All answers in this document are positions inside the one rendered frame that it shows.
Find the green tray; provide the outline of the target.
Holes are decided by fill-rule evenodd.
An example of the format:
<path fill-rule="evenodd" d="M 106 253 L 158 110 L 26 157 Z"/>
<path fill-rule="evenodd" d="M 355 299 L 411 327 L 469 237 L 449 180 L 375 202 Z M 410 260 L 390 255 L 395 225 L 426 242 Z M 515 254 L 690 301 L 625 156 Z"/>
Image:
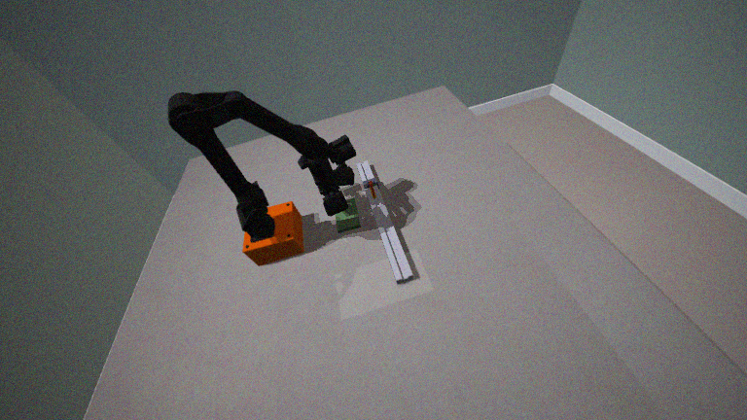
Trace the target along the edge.
<path fill-rule="evenodd" d="M 360 228 L 355 198 L 346 200 L 348 209 L 336 214 L 338 233 Z"/>

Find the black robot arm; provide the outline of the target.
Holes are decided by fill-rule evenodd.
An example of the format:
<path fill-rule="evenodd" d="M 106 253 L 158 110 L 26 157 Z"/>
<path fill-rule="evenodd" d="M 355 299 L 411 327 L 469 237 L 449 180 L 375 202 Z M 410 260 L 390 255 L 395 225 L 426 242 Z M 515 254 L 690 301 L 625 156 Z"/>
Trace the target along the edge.
<path fill-rule="evenodd" d="M 236 212 L 241 229 L 255 243 L 274 237 L 275 221 L 267 214 L 269 203 L 258 182 L 248 182 L 232 160 L 213 128 L 242 119 L 289 143 L 302 156 L 298 164 L 309 168 L 314 178 L 328 176 L 332 163 L 336 191 L 354 185 L 354 173 L 345 161 L 356 156 L 346 135 L 327 143 L 312 129 L 293 124 L 245 97 L 238 90 L 191 94 L 179 92 L 168 102 L 168 122 L 182 138 L 201 150 L 226 182 L 237 200 Z"/>

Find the grey aluminum slotted rail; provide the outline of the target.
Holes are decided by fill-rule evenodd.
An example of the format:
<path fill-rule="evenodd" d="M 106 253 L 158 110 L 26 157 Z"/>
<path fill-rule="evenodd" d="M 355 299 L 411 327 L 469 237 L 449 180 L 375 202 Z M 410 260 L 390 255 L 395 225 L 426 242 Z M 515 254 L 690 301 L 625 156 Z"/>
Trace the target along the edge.
<path fill-rule="evenodd" d="M 376 221 L 387 257 L 390 261 L 397 285 L 413 280 L 413 274 L 409 267 L 408 260 L 380 194 L 378 182 L 371 171 L 368 161 L 366 160 L 362 164 L 357 163 L 357 168 L 369 203 L 371 205 L 373 216 Z M 372 193 L 370 191 L 369 181 L 373 182 L 373 189 L 376 194 L 375 199 L 373 199 Z"/>

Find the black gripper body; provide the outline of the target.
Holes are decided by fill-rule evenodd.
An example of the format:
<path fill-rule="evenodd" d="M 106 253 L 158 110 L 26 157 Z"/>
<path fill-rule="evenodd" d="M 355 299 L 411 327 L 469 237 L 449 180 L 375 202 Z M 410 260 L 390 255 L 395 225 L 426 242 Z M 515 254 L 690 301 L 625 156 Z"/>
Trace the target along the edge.
<path fill-rule="evenodd" d="M 336 176 L 333 172 L 333 168 L 331 173 L 324 178 L 313 177 L 320 194 L 325 194 L 327 198 L 323 204 L 327 215 L 330 217 L 348 209 L 344 195 L 340 194 L 339 190 L 336 191 L 335 189 L 333 182 L 334 178 L 336 178 Z"/>

